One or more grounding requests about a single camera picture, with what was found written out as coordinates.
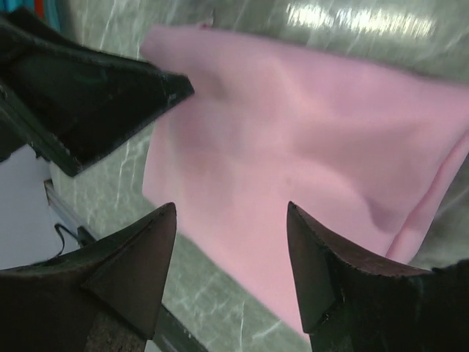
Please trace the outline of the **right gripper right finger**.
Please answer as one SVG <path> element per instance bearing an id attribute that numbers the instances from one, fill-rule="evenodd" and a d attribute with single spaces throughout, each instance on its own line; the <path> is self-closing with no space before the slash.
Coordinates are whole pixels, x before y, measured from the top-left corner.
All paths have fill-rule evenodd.
<path id="1" fill-rule="evenodd" d="M 468 262 L 422 270 L 381 257 L 294 203 L 287 239 L 313 351 L 466 351 Z"/>

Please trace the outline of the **pink t-shirt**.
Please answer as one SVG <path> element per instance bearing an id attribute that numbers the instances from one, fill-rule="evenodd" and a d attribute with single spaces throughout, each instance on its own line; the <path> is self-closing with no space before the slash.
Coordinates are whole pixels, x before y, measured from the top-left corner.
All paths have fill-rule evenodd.
<path id="1" fill-rule="evenodd" d="M 195 26 L 153 26 L 141 54 L 194 88 L 156 120 L 143 195 L 295 331 L 288 203 L 407 263 L 468 154 L 462 84 Z"/>

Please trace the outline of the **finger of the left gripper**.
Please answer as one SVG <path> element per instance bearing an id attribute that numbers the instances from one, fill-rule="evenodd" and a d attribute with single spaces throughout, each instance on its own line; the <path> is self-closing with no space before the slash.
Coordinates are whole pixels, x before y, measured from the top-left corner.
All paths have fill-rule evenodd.
<path id="1" fill-rule="evenodd" d="M 1 13 L 1 159 L 24 145 L 74 177 L 193 94 L 186 76 L 84 47 L 25 7 Z"/>

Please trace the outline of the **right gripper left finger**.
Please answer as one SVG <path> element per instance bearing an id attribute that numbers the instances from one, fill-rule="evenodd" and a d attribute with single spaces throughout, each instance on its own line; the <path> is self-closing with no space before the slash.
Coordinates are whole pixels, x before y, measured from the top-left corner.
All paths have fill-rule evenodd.
<path id="1" fill-rule="evenodd" d="M 60 257 L 1 272 L 3 351 L 143 351 L 177 229 L 167 203 Z"/>

